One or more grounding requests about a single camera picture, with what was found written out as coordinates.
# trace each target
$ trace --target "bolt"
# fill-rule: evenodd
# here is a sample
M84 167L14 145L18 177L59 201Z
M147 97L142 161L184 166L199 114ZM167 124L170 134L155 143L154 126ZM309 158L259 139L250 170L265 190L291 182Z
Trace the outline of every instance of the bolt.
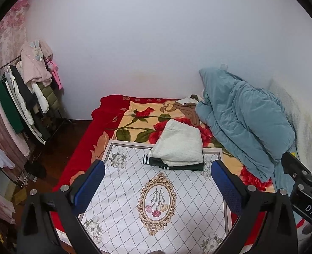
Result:
M30 190L29 194L33 196L33 195L36 195L36 193L37 193L37 190L36 189L32 189L32 190Z
M69 190L69 185L64 184L64 185L61 186L60 189L61 189L62 192L68 191Z
M248 185L247 188L248 188L248 190L250 192L255 192L256 191L256 187L254 185Z
M283 188L281 188L281 189L279 190L279 192L280 192L281 195L286 195L286 194L287 194L286 189L283 189Z

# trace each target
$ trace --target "dark brown floor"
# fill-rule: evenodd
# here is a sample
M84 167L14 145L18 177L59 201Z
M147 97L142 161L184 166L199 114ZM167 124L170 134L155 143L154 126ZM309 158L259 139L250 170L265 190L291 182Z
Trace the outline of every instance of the dark brown floor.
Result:
M42 193L51 192L52 188L57 184L64 167L91 121L73 120L72 122L72 125L69 123L63 124L51 141L43 147L38 161L46 168L46 178L44 180L37 179L36 182L29 181L26 186L27 194L33 188ZM16 213L13 214L13 217L16 226L19 226L24 206L23 203L14 206Z

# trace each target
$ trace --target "yellow flower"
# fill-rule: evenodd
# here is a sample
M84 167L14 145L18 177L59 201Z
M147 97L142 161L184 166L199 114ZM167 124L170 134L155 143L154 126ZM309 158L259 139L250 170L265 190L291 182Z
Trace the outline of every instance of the yellow flower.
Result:
M168 204L163 203L163 204L161 205L160 210L161 210L162 212L164 212L164 211L166 211L167 209L168 209Z

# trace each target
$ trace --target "blue comforter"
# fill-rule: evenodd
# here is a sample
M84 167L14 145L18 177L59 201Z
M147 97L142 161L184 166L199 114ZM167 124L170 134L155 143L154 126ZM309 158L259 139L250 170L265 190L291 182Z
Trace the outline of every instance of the blue comforter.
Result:
M215 138L262 182L290 194L294 180L284 174L281 157L294 148L295 133L280 100L219 69L199 71L205 90L196 113Z

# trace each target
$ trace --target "pink plush toy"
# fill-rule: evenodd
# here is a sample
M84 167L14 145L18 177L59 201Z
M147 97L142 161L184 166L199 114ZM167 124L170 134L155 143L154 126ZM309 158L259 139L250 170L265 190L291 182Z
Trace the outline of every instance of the pink plush toy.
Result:
M61 81L59 80L59 76L58 76L58 66L56 65L56 63L54 61L49 61L47 62L46 64L50 70L50 72L52 73L57 85L58 85L58 89L61 90L63 87L62 87L62 84L61 84Z

